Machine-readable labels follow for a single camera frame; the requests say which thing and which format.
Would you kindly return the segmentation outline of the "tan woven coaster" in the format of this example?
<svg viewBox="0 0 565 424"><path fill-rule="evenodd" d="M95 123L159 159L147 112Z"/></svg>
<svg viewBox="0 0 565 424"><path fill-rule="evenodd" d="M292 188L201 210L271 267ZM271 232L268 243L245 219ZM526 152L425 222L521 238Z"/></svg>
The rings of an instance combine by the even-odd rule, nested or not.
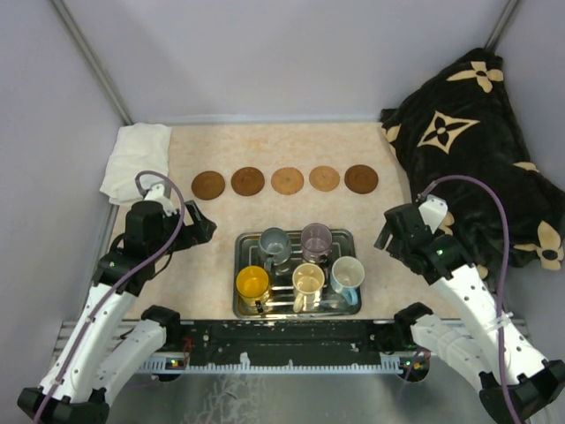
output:
<svg viewBox="0 0 565 424"><path fill-rule="evenodd" d="M292 195L303 188L304 176L297 168L283 167L274 172L271 186L279 194Z"/></svg>

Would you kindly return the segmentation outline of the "light woven coaster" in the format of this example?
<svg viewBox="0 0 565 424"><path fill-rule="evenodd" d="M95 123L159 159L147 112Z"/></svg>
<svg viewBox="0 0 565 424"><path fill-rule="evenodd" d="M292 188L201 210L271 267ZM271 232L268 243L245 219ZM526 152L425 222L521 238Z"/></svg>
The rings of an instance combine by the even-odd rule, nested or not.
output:
<svg viewBox="0 0 565 424"><path fill-rule="evenodd" d="M317 166L309 174L309 182L313 188L321 192L330 192L340 183L339 173L332 167Z"/></svg>

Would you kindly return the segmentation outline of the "dark brown wooden coaster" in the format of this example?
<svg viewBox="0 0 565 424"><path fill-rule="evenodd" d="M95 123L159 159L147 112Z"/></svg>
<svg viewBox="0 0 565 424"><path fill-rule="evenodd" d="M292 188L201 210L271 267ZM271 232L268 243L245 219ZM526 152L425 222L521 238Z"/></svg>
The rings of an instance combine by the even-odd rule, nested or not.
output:
<svg viewBox="0 0 565 424"><path fill-rule="evenodd" d="M364 164L349 167L344 176L345 185L354 193L369 194L379 184L378 173Z"/></svg>

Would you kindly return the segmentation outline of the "reddish brown wooden coaster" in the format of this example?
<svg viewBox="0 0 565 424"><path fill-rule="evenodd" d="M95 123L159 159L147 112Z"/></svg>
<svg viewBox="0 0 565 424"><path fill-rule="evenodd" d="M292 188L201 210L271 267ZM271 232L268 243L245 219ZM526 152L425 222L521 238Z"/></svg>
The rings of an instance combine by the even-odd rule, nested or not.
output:
<svg viewBox="0 0 565 424"><path fill-rule="evenodd" d="M244 167L233 173L230 184L235 193L248 197L259 193L263 189L265 178L259 169Z"/></svg>

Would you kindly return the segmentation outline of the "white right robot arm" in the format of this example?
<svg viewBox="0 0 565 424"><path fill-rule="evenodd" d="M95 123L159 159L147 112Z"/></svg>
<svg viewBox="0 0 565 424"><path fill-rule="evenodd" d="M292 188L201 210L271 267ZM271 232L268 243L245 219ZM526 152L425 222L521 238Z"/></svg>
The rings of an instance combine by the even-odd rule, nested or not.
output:
<svg viewBox="0 0 565 424"><path fill-rule="evenodd" d="M461 243L440 230L446 203L433 196L385 213L375 242L422 276L459 314L467 337L451 329L420 302L394 316L395 341L404 349L436 354L478 393L497 423L522 423L564 389L564 363L548 360L496 303Z"/></svg>

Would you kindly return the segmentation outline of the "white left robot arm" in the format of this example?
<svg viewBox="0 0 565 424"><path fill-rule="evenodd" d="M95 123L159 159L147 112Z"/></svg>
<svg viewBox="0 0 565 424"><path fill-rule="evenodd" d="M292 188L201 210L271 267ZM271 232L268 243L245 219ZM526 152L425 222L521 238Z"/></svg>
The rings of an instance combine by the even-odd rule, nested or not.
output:
<svg viewBox="0 0 565 424"><path fill-rule="evenodd" d="M180 314L151 306L114 350L109 344L145 283L157 275L162 257L209 242L216 224L194 201L180 209L160 201L138 201L126 225L98 261L94 283L78 322L41 382L24 388L18 407L35 423L103 423L117 393L159 349L184 339Z"/></svg>

